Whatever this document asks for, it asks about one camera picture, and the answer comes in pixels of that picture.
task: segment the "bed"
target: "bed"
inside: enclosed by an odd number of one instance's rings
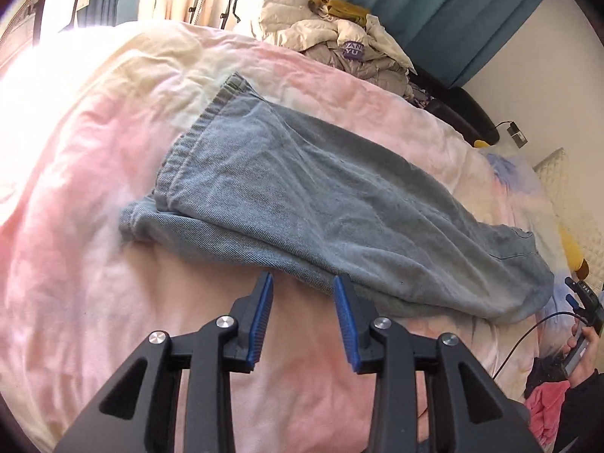
[[[67,62],[51,59],[65,49]],[[474,149],[394,94],[240,35],[177,22],[62,33],[0,82],[0,393],[41,451],[151,331],[197,330],[249,293],[262,270],[124,245],[117,230],[122,209],[148,194],[171,144],[233,72],[276,104],[404,157],[477,220],[533,231],[555,275],[542,313],[567,310],[551,204],[513,151]],[[231,381],[237,451],[361,451],[373,379],[350,372],[330,296],[283,272],[275,278],[261,362]],[[457,333],[493,374],[535,317],[493,325],[443,308],[402,322],[427,336]],[[508,397],[520,400],[540,348],[558,349],[568,331],[560,317],[523,341],[497,379]],[[425,438],[422,386],[418,376]]]

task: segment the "yellow cloth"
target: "yellow cloth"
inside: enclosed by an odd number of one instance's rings
[[[358,5],[353,5],[345,0],[329,0],[327,14],[337,18],[345,18],[355,24],[365,27],[369,10]]]
[[[367,25],[369,10],[346,0],[310,0],[308,6],[319,17],[326,20],[331,20],[330,17],[343,18],[363,28]]]

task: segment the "white puffer jacket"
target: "white puffer jacket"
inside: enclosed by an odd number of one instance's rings
[[[354,22],[323,20],[308,7],[309,0],[238,0],[241,19],[233,31],[293,51],[305,51],[322,42],[356,41],[371,46],[413,71],[413,63],[386,32],[375,15],[367,15],[363,29]]]

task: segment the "denim fabric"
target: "denim fabric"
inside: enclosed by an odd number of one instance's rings
[[[477,222],[404,158],[266,102],[238,74],[174,143],[120,230],[188,259],[281,269],[325,293],[348,273],[393,316],[448,307],[511,323],[552,296],[532,233]]]

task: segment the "black sleeve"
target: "black sleeve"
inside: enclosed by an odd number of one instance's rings
[[[592,442],[602,441],[604,421],[604,375],[597,370],[587,380],[566,392],[554,453],[562,451],[573,440],[573,453],[598,451]]]

